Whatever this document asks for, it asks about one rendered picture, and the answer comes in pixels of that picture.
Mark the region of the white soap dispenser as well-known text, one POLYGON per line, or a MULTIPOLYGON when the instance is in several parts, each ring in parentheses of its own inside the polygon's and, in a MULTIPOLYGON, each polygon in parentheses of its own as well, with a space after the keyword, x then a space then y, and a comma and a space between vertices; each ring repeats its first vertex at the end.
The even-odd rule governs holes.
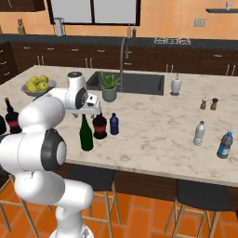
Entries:
POLYGON ((173 96, 177 96, 179 94, 180 88, 181 88, 181 79, 179 78, 178 75, 176 75, 176 77, 173 78, 171 81, 171 94, 173 96))

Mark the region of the clear plastic bottle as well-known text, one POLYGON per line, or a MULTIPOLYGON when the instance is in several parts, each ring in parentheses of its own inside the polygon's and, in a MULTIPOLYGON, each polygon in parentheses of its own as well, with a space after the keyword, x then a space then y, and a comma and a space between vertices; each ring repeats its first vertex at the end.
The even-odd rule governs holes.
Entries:
POLYGON ((204 134, 205 134, 205 122, 201 121, 195 129, 193 144, 196 145, 196 146, 200 146, 203 142, 204 134))

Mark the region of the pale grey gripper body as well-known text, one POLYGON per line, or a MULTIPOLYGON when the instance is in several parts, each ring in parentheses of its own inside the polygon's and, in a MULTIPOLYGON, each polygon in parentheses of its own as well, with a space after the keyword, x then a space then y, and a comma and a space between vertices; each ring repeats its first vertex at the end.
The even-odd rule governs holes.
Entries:
POLYGON ((67 109, 66 112, 71 113, 71 114, 101 114, 101 107, 100 107, 100 103, 97 102, 94 106, 88 106, 87 104, 85 104, 79 110, 67 109))

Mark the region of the dark wall shelf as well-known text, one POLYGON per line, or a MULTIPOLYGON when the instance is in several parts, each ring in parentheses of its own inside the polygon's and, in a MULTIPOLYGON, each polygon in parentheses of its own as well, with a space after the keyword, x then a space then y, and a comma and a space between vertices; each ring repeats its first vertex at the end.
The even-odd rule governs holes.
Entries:
POLYGON ((208 13, 214 13, 214 14, 238 14, 238 8, 231 8, 231 9, 226 9, 226 8, 207 8, 205 10, 208 13))

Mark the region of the green plant in grey pot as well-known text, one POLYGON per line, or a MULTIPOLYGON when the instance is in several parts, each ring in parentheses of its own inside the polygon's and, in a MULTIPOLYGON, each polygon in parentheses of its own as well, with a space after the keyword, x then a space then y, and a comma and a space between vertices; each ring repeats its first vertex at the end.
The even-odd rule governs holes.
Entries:
POLYGON ((100 87, 102 89, 102 98, 107 102, 113 102, 116 99, 116 84, 120 81, 119 78, 115 79, 113 74, 106 75, 104 72, 100 72, 102 83, 100 87))

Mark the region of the grey bottle with blue cap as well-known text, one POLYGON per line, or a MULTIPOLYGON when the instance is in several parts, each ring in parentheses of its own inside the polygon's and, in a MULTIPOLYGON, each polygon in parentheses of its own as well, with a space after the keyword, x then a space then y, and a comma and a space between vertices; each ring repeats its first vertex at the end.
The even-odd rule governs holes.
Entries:
POLYGON ((232 132, 227 132, 221 139, 218 147, 217 156, 221 159, 226 159, 229 155, 233 142, 232 132))

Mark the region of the dark brown wall cupboard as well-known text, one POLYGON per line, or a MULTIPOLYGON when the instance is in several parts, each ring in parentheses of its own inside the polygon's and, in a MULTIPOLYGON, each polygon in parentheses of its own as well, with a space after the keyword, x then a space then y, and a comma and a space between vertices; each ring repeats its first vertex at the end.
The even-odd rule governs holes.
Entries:
POLYGON ((45 10, 44 0, 0 0, 0 12, 37 12, 45 10))

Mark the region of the green glass bottle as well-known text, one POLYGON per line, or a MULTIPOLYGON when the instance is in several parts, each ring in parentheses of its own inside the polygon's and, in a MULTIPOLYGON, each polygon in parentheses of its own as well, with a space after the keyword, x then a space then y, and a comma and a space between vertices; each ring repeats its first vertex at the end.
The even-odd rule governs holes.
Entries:
POLYGON ((82 124, 79 135, 82 150, 86 152, 91 151, 93 149, 92 131, 87 123, 86 116, 84 114, 82 115, 82 124))

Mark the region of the grey tap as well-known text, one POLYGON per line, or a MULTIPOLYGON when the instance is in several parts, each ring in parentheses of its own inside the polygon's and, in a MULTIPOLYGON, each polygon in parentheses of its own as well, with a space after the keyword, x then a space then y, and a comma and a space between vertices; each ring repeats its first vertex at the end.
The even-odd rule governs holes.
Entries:
POLYGON ((128 38, 124 37, 120 50, 120 90, 124 91, 124 60, 129 58, 128 38))

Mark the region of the dark brown cupboard run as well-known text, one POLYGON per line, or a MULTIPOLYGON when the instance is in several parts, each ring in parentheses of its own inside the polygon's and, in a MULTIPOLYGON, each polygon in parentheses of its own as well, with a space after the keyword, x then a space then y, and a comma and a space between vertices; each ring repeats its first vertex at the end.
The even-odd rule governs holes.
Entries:
MULTIPOLYGON (((0 34, 0 69, 15 76, 34 65, 120 69, 121 37, 0 34)), ((197 40, 189 46, 128 39, 124 70, 238 76, 238 40, 197 40)))

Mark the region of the wooden knife block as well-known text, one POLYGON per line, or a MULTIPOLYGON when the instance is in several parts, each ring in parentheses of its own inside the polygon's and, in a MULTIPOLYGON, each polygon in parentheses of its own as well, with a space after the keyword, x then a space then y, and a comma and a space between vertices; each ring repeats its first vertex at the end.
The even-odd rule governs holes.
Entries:
POLYGON ((18 19, 18 32, 20 35, 26 34, 22 19, 18 19))

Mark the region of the window with dark frame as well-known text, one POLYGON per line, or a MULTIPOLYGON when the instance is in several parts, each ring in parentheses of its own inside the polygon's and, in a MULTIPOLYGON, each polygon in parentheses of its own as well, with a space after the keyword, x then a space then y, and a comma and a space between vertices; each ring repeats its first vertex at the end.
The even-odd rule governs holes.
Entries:
POLYGON ((141 0, 46 0, 50 22, 64 25, 140 25, 141 0))

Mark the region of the black bottle with red label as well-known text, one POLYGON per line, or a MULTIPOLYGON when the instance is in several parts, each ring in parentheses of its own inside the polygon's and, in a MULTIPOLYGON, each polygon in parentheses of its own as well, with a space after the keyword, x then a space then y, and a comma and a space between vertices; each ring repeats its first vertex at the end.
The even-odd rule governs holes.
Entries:
POLYGON ((105 139, 107 137, 106 125, 107 120, 102 114, 97 115, 93 119, 94 137, 96 139, 105 139))
POLYGON ((21 128, 19 126, 19 121, 18 121, 19 114, 14 111, 8 98, 5 98, 5 103, 7 105, 7 114, 5 118, 6 118, 7 124, 9 125, 10 133, 18 134, 21 132, 21 128))

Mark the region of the blue plastic bottle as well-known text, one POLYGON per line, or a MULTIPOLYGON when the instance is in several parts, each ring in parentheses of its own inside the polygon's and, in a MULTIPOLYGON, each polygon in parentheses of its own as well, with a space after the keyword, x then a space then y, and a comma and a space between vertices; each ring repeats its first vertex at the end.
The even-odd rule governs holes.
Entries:
POLYGON ((110 132, 112 135, 117 135, 119 133, 119 119, 116 117, 114 112, 110 119, 110 132))

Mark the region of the hob with white grates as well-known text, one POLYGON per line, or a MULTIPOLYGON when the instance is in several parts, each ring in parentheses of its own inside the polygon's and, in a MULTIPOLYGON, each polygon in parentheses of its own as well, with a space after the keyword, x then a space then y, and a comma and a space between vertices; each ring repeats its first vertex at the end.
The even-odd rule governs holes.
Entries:
POLYGON ((182 46, 189 46, 192 44, 189 38, 169 38, 169 37, 155 37, 154 43, 158 45, 182 45, 182 46))

